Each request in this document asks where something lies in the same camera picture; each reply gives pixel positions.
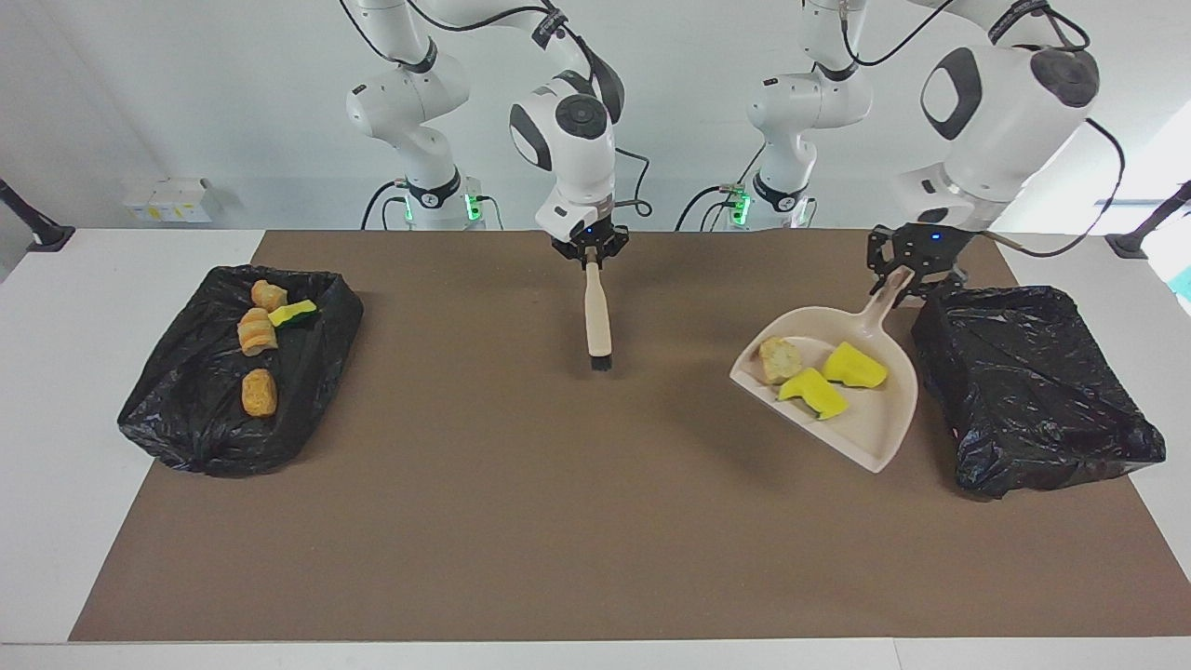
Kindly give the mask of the beige hand brush black bristles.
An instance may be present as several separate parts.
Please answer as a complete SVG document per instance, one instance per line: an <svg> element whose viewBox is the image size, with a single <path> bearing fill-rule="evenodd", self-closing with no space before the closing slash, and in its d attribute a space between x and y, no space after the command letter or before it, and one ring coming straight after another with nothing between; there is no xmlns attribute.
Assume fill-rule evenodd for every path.
<svg viewBox="0 0 1191 670"><path fill-rule="evenodd" d="M612 369L612 334L609 321L607 293L601 284L601 271L596 259L584 265L584 330L592 370L607 372Z"/></svg>

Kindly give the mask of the notched yellow sponge piece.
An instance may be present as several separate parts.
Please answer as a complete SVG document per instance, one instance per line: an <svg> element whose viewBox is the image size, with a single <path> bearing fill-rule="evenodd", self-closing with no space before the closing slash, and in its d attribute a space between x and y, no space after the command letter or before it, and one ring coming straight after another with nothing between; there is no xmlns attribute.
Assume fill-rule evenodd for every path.
<svg viewBox="0 0 1191 670"><path fill-rule="evenodd" d="M819 371L823 378L834 384L877 389L888 378L888 368L880 361L865 355L849 342L842 342L827 357Z"/></svg>

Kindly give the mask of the plain yellow sponge piece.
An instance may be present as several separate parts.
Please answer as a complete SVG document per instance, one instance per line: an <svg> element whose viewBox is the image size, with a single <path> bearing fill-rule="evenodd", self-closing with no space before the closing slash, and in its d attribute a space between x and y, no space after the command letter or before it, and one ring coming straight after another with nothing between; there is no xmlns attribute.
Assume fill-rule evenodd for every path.
<svg viewBox="0 0 1191 670"><path fill-rule="evenodd" d="M777 399L803 400L815 412L818 421L834 419L850 408L850 402L815 368L803 368L796 376L782 382Z"/></svg>

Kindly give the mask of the beige plastic dustpan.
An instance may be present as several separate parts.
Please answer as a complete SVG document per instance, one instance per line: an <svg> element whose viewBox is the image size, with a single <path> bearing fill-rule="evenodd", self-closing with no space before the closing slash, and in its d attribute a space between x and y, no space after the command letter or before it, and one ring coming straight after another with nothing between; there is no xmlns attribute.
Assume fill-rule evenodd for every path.
<svg viewBox="0 0 1191 670"><path fill-rule="evenodd" d="M732 361L729 377L787 422L798 425L867 471L880 472L902 446L918 400L917 372L910 357L885 328L896 298L908 288L912 276L908 267L890 273L860 313L809 306L778 317ZM804 400L782 400L777 386L766 384L760 347L771 338L782 338L798 347L804 369L821 370L846 343L879 362L888 374L873 389L834 384L833 389L848 406L837 417L822 419Z"/></svg>

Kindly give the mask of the striped croissant toy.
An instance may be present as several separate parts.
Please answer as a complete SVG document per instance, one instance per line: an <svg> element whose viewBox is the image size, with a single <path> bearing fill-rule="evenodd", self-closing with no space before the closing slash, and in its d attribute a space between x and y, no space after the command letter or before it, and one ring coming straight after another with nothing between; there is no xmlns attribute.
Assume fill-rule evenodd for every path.
<svg viewBox="0 0 1191 670"><path fill-rule="evenodd" d="M272 315L267 309L247 309L236 330L242 355L252 357L279 347Z"/></svg>

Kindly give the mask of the brown peanut-shaped bread toy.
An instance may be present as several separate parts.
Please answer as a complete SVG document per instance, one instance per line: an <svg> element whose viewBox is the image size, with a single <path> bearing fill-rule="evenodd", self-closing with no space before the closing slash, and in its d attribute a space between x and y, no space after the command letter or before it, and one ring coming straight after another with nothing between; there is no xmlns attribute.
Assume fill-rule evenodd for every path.
<svg viewBox="0 0 1191 670"><path fill-rule="evenodd" d="M272 372L256 368L241 381L241 406L249 417L274 417L279 392Z"/></svg>

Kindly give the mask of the bin with black bag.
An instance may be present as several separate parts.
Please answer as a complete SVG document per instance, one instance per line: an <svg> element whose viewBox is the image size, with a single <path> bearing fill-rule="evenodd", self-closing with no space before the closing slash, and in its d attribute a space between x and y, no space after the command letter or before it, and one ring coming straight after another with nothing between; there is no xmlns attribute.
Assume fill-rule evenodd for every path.
<svg viewBox="0 0 1191 670"><path fill-rule="evenodd" d="M237 324L252 306L255 281L310 300L318 314L280 328L279 347L241 353ZM145 362L116 417L127 440L166 467L208 476L255 476L294 461L339 392L363 317L363 302L339 273L272 267L214 267L197 284ZM272 372L274 417L249 417L241 381Z"/></svg>
<svg viewBox="0 0 1191 670"><path fill-rule="evenodd" d="M1165 437L1054 286L934 293L911 336L962 491L1061 490L1167 459Z"/></svg>

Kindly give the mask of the brown table mat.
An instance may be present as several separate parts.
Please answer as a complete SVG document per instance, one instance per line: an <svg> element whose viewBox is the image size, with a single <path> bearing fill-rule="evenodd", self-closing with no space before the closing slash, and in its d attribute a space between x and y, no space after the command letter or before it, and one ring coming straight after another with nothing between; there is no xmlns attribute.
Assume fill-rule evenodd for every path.
<svg viewBox="0 0 1191 670"><path fill-rule="evenodd" d="M582 273L536 233L264 234L363 319L299 459L150 468L73 641L1191 635L1130 480L978 502L925 399L880 474L730 378L768 323L856 311L863 232L632 234Z"/></svg>

